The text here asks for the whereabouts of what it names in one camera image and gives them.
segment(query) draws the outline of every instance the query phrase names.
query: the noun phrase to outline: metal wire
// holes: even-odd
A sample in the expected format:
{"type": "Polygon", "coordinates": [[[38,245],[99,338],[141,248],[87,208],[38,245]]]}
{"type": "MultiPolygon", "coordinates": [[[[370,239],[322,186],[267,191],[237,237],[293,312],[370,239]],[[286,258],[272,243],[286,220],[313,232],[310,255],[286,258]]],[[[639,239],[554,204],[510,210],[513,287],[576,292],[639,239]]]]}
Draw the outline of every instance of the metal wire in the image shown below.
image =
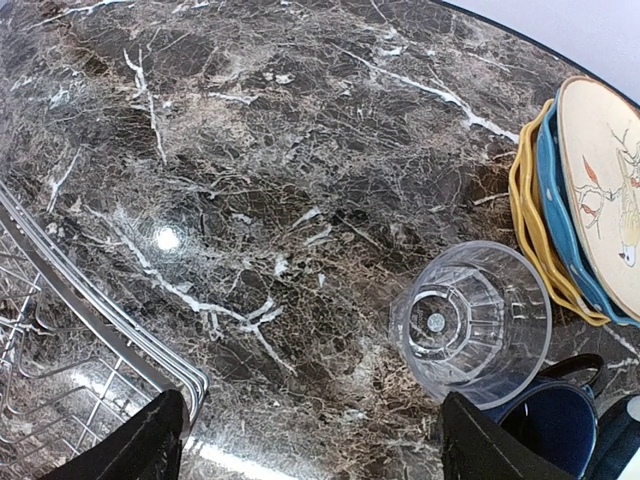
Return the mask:
{"type": "Polygon", "coordinates": [[[64,464],[166,388],[182,392],[192,426],[208,386],[99,291],[0,182],[0,479],[64,464]]]}

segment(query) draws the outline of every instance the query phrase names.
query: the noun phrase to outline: decorative plate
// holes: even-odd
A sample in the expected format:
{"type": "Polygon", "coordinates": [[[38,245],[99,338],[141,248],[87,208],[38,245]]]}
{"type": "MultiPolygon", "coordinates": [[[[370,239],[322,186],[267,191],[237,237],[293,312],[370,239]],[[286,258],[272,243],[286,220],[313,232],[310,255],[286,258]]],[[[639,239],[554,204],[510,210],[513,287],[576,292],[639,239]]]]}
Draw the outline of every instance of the decorative plate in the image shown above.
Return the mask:
{"type": "Polygon", "coordinates": [[[520,132],[518,153],[509,171],[509,200],[518,244],[524,256],[536,268],[549,296],[558,305],[575,312],[593,326],[601,326],[609,319],[591,311],[573,283],[564,265],[550,245],[546,225],[542,219],[541,200],[535,159],[535,139],[544,115],[553,105],[548,100],[538,116],[520,132]]]}
{"type": "Polygon", "coordinates": [[[638,325],[600,287],[578,243],[573,220],[566,206],[567,195],[557,151],[557,103],[556,100],[540,126],[536,152],[538,184],[547,231],[569,275],[591,306],[618,324],[638,325]]]}
{"type": "Polygon", "coordinates": [[[560,157],[580,244],[609,297],[640,321],[640,117],[584,77],[566,80],[557,103],[560,157]]]}

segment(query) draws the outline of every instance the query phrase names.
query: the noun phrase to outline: clear plastic cup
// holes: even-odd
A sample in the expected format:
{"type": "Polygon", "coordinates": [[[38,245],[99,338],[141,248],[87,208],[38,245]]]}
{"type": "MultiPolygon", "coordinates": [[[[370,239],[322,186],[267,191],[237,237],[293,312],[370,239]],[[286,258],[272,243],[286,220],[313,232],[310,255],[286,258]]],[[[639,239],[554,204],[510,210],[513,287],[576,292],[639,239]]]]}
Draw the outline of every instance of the clear plastic cup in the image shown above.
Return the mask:
{"type": "Polygon", "coordinates": [[[480,409],[509,401],[538,373],[551,340],[551,304],[531,264],[494,242],[457,245],[391,306],[391,339],[423,389],[480,409]]]}

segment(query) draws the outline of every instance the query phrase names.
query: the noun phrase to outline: painted bird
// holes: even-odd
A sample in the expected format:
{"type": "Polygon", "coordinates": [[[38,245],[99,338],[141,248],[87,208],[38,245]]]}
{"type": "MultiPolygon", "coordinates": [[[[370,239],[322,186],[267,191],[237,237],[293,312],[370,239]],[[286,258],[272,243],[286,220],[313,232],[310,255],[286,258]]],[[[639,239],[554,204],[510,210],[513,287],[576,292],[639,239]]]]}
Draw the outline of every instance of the painted bird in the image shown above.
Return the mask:
{"type": "Polygon", "coordinates": [[[633,188],[632,179],[627,173],[626,162],[622,152],[618,150],[618,165],[622,172],[622,204],[620,214],[620,236],[622,238],[622,253],[620,258],[628,266],[636,263],[636,247],[640,243],[640,207],[633,188]]]}

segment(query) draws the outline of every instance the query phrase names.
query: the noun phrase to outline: marble countertop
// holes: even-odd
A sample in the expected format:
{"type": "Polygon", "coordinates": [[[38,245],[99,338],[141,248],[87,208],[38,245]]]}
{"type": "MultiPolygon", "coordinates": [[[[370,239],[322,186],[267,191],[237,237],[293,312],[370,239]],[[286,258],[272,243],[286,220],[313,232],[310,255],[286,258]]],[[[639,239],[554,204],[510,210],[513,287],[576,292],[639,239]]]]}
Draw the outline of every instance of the marble countertop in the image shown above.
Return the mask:
{"type": "MultiPolygon", "coordinates": [[[[25,0],[0,12],[3,179],[211,378],[185,479],[439,478],[388,307],[516,246],[519,128],[576,73],[427,1],[25,0]]],[[[638,388],[640,332],[554,311],[550,360],[638,388]]]]}

